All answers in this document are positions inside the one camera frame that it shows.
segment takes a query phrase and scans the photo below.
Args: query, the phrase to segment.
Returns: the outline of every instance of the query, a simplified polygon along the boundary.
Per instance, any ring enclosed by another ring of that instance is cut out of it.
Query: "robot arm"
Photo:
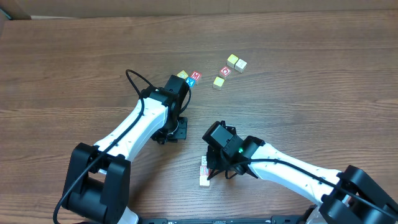
[[[104,139],[94,146],[83,143],[77,145],[70,158],[63,195],[97,157],[99,162],[89,172],[100,172],[106,177],[102,183],[85,175],[67,195],[62,207],[99,223],[136,224],[138,216],[127,208],[131,162],[149,138],[161,144],[186,138],[187,118],[179,115],[188,91],[185,80],[173,75],[164,88],[150,86],[142,90],[145,107],[142,116],[103,157],[99,157],[103,154],[101,152],[112,146],[113,141],[139,116],[141,100],[132,113]]]
[[[235,127],[225,125],[224,121],[215,122],[203,140],[209,144],[206,155],[207,166],[212,170],[209,179],[224,170],[230,179],[231,170],[281,184],[317,206],[311,215],[319,216],[308,215],[323,222],[311,222],[305,217],[303,221],[307,223],[393,224],[396,221],[398,204],[359,168],[348,166],[340,172],[307,164],[259,138],[248,136],[242,140]]]

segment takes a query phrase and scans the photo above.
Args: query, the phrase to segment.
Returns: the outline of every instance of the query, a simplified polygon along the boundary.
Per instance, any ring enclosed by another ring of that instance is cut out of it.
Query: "cable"
[[[72,192],[73,188],[76,186],[76,184],[88,173],[88,171],[98,162],[100,161],[100,159],[102,157],[104,157],[106,155],[107,152],[109,152],[109,150],[111,150],[113,148],[113,146],[115,146],[133,127],[134,125],[136,125],[136,123],[139,121],[139,119],[141,118],[141,116],[144,114],[144,99],[142,99],[142,95],[140,93],[140,91],[138,90],[137,86],[134,84],[134,82],[131,80],[131,77],[129,75],[129,72],[137,75],[138,77],[142,78],[145,82],[147,82],[150,86],[153,86],[148,80],[146,80],[144,77],[142,77],[140,74],[138,74],[137,72],[127,69],[126,70],[126,76],[127,79],[130,81],[132,87],[134,87],[134,89],[136,90],[138,97],[141,101],[141,110],[138,114],[138,117],[130,124],[130,126],[123,131],[123,133],[120,134],[119,137],[117,137],[97,158],[95,158],[93,160],[93,162],[91,162],[86,169],[79,175],[79,177],[71,184],[71,186],[69,187],[69,189],[65,192],[65,194],[62,196],[62,198],[59,200],[58,204],[55,206],[54,209],[54,213],[52,215],[52,220],[54,221],[55,224],[60,224],[58,222],[57,216],[58,216],[58,211],[61,208],[61,204],[63,203],[63,201],[65,201],[65,199],[70,195],[70,193]]]
[[[187,106],[188,106],[188,104],[189,104],[189,102],[191,101],[191,88],[189,88],[189,98],[188,98],[188,101],[187,101],[187,103],[185,104],[185,106],[180,110],[180,114],[182,114],[182,112],[184,112],[185,111],[185,109],[187,109]]]
[[[249,160],[247,160],[247,161],[237,162],[237,163],[235,163],[235,164],[233,164],[233,165],[230,165],[230,166],[226,169],[226,172],[227,172],[227,170],[230,170],[232,167],[236,167],[236,166],[238,166],[238,165],[243,165],[243,164],[250,164],[250,163],[252,163],[252,162],[273,162],[273,163],[279,163],[279,164],[287,165],[287,166],[289,166],[289,167],[291,167],[291,168],[293,168],[293,169],[295,169],[295,170],[297,170],[297,171],[302,172],[303,174],[305,174],[305,175],[307,175],[307,176],[309,176],[309,177],[311,177],[311,178],[314,178],[315,180],[317,180],[317,181],[319,181],[319,182],[321,182],[321,183],[324,183],[324,184],[326,184],[326,185],[329,185],[330,187],[333,187],[334,189],[336,189],[336,190],[338,190],[338,191],[340,191],[340,192],[343,192],[344,194],[349,195],[349,196],[351,196],[352,198],[355,198],[356,200],[358,200],[358,201],[360,201],[360,202],[362,202],[362,203],[364,203],[364,204],[366,204],[366,205],[368,205],[368,206],[370,206],[370,207],[376,209],[377,211],[379,211],[379,212],[381,212],[381,213],[383,213],[383,214],[385,214],[385,215],[387,215],[387,216],[393,218],[394,221],[397,221],[397,220],[398,220],[398,217],[397,217],[397,216],[395,216],[395,215],[393,215],[393,214],[391,214],[391,213],[389,213],[389,212],[386,212],[385,210],[383,210],[383,209],[377,207],[376,205],[374,205],[373,203],[368,202],[367,200],[365,200],[365,199],[363,199],[363,198],[357,196],[356,194],[353,194],[353,193],[351,193],[351,192],[349,192],[349,191],[347,191],[347,190],[345,190],[345,189],[341,189],[341,188],[340,188],[339,186],[337,186],[336,184],[332,184],[331,182],[329,182],[329,181],[327,181],[327,180],[325,180],[325,179],[323,179],[323,178],[321,178],[321,177],[318,177],[317,175],[312,174],[312,173],[306,171],[306,170],[303,169],[303,168],[300,168],[300,167],[298,167],[298,166],[296,166],[296,165],[293,165],[293,164],[291,164],[291,163],[289,163],[289,162],[282,161],[282,160],[279,160],[279,159],[249,159]]]

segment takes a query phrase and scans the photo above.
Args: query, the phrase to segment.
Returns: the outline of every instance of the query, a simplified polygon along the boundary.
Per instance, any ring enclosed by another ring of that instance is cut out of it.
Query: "blue block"
[[[193,88],[193,86],[195,86],[195,80],[191,77],[188,77],[186,80],[186,83],[188,83],[190,88]]]

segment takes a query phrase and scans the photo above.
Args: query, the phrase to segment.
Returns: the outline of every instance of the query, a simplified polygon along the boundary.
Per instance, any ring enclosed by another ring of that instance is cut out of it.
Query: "wooden table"
[[[283,186],[223,175],[199,187],[201,140],[217,120],[329,169],[364,169],[398,200],[398,12],[305,12],[6,22],[0,40],[0,222],[50,223],[72,150],[135,107],[127,68],[155,86],[181,70],[188,137],[150,140],[132,164],[142,217],[268,217],[311,204]],[[230,54],[248,62],[223,90]],[[139,88],[146,85],[134,78]],[[61,209],[62,223],[81,220]]]

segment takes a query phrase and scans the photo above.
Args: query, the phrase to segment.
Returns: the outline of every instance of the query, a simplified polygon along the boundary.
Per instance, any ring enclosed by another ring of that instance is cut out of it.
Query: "yellow block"
[[[187,79],[189,77],[189,75],[184,70],[178,73],[177,76],[183,79]]]
[[[238,60],[239,60],[239,59],[238,59],[237,56],[231,54],[231,55],[229,56],[229,58],[227,59],[226,64],[227,64],[229,67],[234,68],[235,63],[236,63]]]
[[[225,80],[223,80],[222,78],[216,77],[216,79],[213,82],[213,87],[216,88],[217,90],[221,90],[224,82],[225,82]]]

